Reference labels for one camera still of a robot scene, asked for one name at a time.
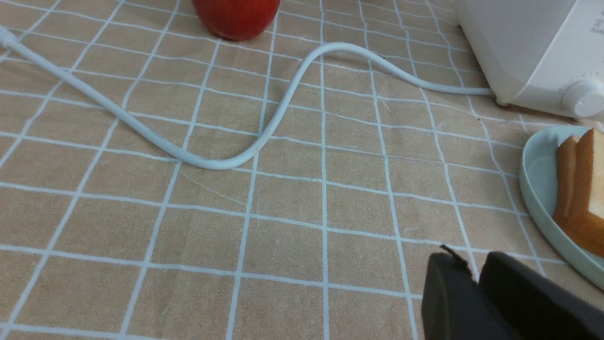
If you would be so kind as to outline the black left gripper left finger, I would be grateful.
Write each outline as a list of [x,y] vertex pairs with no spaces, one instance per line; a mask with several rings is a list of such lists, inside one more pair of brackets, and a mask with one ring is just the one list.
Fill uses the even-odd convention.
[[515,332],[472,277],[468,261],[447,245],[430,254],[421,320],[426,340],[513,340]]

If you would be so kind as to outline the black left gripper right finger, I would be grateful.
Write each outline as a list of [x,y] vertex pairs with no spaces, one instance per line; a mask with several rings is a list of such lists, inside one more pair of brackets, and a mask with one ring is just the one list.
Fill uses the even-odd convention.
[[602,340],[603,311],[502,252],[490,252],[479,286],[523,340]]

